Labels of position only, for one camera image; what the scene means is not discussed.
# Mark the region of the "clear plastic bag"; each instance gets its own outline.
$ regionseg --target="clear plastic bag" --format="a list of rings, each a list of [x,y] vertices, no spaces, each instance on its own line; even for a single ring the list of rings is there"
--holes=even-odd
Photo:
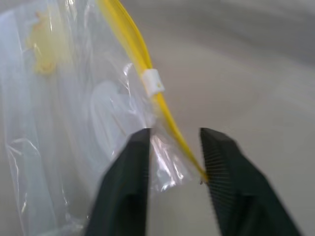
[[[79,235],[99,180],[142,128],[154,128],[151,194],[190,180],[94,1],[25,4],[0,31],[1,156],[23,235]]]

